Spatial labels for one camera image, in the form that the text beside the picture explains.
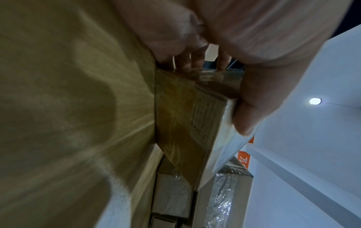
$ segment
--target round light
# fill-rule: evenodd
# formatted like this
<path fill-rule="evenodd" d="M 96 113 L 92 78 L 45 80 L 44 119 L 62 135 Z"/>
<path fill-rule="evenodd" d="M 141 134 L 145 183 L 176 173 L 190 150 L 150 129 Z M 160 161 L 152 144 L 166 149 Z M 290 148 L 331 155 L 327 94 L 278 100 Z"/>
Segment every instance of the round light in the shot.
<path fill-rule="evenodd" d="M 312 98 L 311 100 L 309 100 L 310 104 L 314 104 L 314 105 L 318 105 L 321 103 L 321 99 L 320 98 Z"/>

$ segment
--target human hand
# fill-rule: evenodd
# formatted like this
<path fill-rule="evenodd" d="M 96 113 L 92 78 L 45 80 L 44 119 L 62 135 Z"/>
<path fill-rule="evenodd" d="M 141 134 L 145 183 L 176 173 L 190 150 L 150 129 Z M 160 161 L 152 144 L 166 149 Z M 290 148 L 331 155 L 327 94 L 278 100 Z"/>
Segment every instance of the human hand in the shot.
<path fill-rule="evenodd" d="M 218 68 L 245 64 L 234 125 L 248 135 L 280 107 L 351 0 L 113 0 L 120 15 L 165 67 L 201 68 L 209 43 Z"/>

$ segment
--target white wall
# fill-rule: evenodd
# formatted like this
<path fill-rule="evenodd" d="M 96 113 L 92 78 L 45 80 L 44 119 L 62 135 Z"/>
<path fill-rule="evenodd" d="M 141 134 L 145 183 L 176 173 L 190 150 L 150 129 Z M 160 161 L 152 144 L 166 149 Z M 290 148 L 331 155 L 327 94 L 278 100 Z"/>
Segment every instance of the white wall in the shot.
<path fill-rule="evenodd" d="M 254 158 L 249 169 L 255 177 L 245 228 L 342 227 Z"/>
<path fill-rule="evenodd" d="M 323 102 L 312 106 L 312 97 Z M 317 187 L 360 217 L 361 108 L 329 103 L 361 107 L 361 26 L 326 42 L 294 93 L 255 137 L 256 145 L 314 175 L 303 179 L 312 186 L 319 178 L 327 188 L 340 189 L 330 194 Z"/>

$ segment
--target wooden board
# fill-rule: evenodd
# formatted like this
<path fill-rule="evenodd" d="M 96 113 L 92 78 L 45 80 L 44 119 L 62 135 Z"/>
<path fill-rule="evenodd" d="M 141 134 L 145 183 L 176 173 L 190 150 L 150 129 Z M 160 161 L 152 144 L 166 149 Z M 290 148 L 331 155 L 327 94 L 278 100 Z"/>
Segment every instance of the wooden board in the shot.
<path fill-rule="evenodd" d="M 5 0 L 0 17 L 0 227 L 149 220 L 151 53 L 104 0 Z"/>

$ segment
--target brown box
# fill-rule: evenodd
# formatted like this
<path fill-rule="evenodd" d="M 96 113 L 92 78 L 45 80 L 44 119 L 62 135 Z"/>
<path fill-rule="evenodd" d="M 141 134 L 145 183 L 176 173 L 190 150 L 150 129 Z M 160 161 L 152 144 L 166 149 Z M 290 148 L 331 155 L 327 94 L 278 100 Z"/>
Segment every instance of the brown box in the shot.
<path fill-rule="evenodd" d="M 253 136 L 232 115 L 243 71 L 156 72 L 156 141 L 198 191 Z"/>
<path fill-rule="evenodd" d="M 192 220 L 187 225 L 191 228 L 241 228 L 252 181 L 252 174 L 233 157 L 197 193 Z"/>
<path fill-rule="evenodd" d="M 149 228 L 176 228 L 177 218 L 166 216 L 153 216 Z"/>
<path fill-rule="evenodd" d="M 167 157 L 158 169 L 152 213 L 189 218 L 193 189 Z"/>

